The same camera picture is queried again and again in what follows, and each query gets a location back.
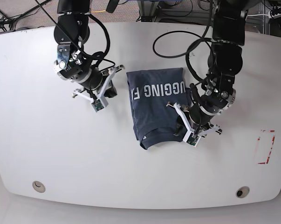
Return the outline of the black tripod stand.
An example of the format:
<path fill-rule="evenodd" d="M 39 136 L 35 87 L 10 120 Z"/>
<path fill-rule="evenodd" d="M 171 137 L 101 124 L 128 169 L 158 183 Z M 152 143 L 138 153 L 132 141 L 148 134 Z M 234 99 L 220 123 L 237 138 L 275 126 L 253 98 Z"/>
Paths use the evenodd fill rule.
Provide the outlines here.
<path fill-rule="evenodd" d="M 4 13 L 0 9 L 0 33 L 9 33 L 9 32 L 16 32 L 16 31 L 23 31 L 23 30 L 29 30 L 28 26 L 26 27 L 17 27 L 18 23 L 28 17 L 32 17 L 39 13 L 41 11 L 40 6 L 37 4 L 36 6 L 33 6 L 29 10 L 13 15 L 8 16 L 6 13 Z"/>

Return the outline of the red tape rectangle marking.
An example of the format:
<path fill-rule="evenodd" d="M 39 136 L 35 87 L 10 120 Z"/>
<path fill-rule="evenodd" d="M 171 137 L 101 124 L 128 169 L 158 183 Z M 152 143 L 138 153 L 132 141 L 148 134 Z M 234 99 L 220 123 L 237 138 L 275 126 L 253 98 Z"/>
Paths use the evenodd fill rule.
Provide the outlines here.
<path fill-rule="evenodd" d="M 268 164 L 275 140 L 275 130 L 261 130 L 256 144 L 255 162 Z"/>

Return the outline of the white power strip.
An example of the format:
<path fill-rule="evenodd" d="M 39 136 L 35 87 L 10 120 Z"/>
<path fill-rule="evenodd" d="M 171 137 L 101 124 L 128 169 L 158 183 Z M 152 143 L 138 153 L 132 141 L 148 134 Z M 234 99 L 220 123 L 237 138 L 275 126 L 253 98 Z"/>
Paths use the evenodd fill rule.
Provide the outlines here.
<path fill-rule="evenodd" d="M 281 6 L 275 6 L 268 14 L 270 19 L 277 19 L 281 17 Z"/>

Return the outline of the dark blue T-shirt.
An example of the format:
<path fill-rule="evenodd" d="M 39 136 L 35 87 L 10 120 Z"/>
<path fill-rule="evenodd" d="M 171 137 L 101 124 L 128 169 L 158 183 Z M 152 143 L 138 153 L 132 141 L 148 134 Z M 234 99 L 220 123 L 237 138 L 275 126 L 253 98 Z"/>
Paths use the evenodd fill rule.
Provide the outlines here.
<path fill-rule="evenodd" d="M 183 68 L 127 72 L 133 129 L 147 150 L 161 142 L 181 142 L 186 128 L 177 123 L 172 105 L 188 105 Z"/>

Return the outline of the aluminium frame base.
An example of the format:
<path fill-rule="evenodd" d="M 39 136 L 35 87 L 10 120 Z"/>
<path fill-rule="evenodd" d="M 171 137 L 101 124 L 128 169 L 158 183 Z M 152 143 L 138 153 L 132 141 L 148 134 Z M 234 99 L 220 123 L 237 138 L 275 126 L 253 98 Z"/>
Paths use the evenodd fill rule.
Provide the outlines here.
<path fill-rule="evenodd" d="M 137 0 L 141 22 L 153 22 L 157 16 L 160 0 Z"/>

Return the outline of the black cylinder on floor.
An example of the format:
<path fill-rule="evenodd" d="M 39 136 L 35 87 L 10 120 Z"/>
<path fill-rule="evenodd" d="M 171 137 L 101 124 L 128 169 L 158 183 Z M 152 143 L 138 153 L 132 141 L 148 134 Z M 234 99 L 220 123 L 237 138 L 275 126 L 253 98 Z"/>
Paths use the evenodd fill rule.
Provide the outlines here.
<path fill-rule="evenodd" d="M 106 7 L 106 12 L 112 14 L 114 13 L 115 9 L 117 8 L 117 5 L 119 3 L 119 0 L 109 0 L 107 7 Z"/>

